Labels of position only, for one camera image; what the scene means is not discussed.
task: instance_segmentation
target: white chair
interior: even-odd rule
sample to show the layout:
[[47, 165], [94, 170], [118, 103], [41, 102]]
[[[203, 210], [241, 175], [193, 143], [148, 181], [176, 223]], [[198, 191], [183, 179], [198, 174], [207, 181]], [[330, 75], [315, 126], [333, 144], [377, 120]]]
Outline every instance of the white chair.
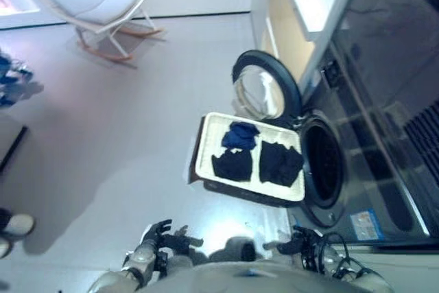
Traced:
[[[132, 59], [121, 44], [116, 40], [115, 34], [122, 32], [133, 36], [145, 38], [161, 32], [157, 29], [151, 18], [142, 6], [145, 0], [41, 0], [58, 17], [75, 26], [79, 36], [79, 45], [86, 51], [112, 61], [125, 61]], [[147, 30], [139, 31], [124, 26], [135, 15], [143, 14], [147, 21]], [[108, 37], [111, 43], [120, 52], [120, 56], [100, 52], [86, 42], [85, 32]]]

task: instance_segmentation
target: dark clothing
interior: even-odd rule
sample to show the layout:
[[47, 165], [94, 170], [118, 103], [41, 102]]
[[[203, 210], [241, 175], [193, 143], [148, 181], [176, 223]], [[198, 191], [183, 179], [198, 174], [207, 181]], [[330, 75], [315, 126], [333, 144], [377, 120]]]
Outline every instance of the dark clothing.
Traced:
[[220, 178], [233, 181], [250, 181], [252, 176], [252, 155], [249, 150], [233, 153], [226, 150], [219, 158], [212, 156], [213, 171]]
[[262, 141], [259, 160], [261, 182], [291, 187], [303, 166], [303, 157], [293, 147], [287, 149], [278, 143]]
[[11, 220], [12, 213], [9, 212], [7, 209], [0, 208], [0, 232], [6, 228], [6, 226], [9, 223], [9, 220]]
[[255, 125], [234, 121], [230, 125], [230, 131], [224, 135], [221, 144], [230, 149], [251, 150], [256, 146], [254, 137], [258, 134], [259, 131]]

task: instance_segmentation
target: shoe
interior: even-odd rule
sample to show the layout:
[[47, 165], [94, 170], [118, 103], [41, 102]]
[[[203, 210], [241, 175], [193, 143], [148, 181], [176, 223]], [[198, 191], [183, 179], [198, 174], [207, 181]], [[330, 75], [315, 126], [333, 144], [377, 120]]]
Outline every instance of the shoe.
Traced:
[[13, 236], [26, 236], [35, 226], [35, 219], [28, 214], [13, 215], [3, 232]]
[[11, 243], [0, 237], [0, 259], [4, 258], [11, 251]]

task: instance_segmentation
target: washing machine door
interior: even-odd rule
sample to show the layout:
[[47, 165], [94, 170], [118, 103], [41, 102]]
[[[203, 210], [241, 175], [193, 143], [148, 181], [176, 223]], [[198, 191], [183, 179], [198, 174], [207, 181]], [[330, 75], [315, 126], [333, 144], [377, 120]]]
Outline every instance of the washing machine door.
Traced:
[[238, 115], [290, 128], [302, 112], [297, 83], [281, 61], [269, 53], [250, 50], [233, 66]]

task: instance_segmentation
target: white floor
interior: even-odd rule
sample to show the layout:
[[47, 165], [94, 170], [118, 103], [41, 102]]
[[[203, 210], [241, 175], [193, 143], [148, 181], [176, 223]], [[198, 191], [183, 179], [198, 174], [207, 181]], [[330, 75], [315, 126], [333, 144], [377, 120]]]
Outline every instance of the white floor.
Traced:
[[204, 238], [262, 242], [288, 231], [285, 210], [188, 186], [200, 118], [233, 114], [231, 68], [254, 47], [248, 15], [157, 21], [134, 66], [84, 55], [68, 25], [0, 32], [44, 91], [6, 113], [30, 129], [0, 182], [0, 205], [33, 214], [36, 230], [0, 261], [0, 290], [85, 292], [117, 270], [147, 224], [174, 219]]

